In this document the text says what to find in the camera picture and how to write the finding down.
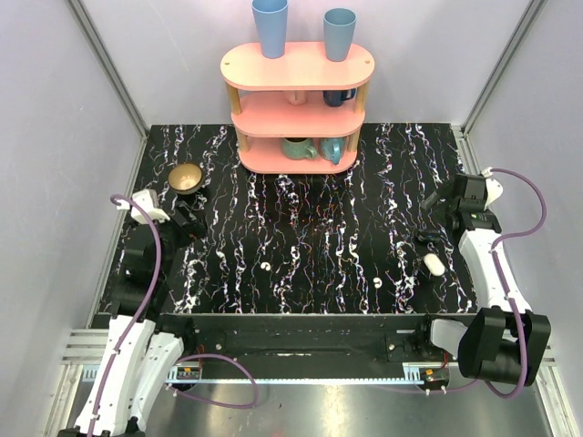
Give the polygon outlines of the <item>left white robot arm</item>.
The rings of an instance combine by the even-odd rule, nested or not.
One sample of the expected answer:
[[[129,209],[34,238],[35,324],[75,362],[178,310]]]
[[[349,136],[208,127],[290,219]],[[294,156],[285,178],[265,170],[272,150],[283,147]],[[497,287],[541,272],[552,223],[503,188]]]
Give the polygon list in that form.
[[[207,234],[205,219],[179,208],[173,215],[145,189],[111,202],[134,221],[112,294],[107,343],[93,388],[75,423],[60,436],[142,436],[174,363],[196,351],[193,324],[165,315],[174,259]]]

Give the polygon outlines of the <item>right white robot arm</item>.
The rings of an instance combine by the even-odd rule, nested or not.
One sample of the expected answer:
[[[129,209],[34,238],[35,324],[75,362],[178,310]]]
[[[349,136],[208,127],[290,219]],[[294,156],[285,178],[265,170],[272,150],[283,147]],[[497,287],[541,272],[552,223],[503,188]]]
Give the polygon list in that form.
[[[470,273],[479,310],[470,324],[426,316],[414,337],[416,355],[433,361],[456,358],[463,377],[482,381],[502,399],[516,397],[536,376],[551,333],[548,317],[536,314],[519,290],[506,259],[508,239],[530,236],[545,223],[504,233],[492,204],[503,187],[486,168],[478,175],[458,173],[423,202],[424,210],[445,207],[446,229]]]

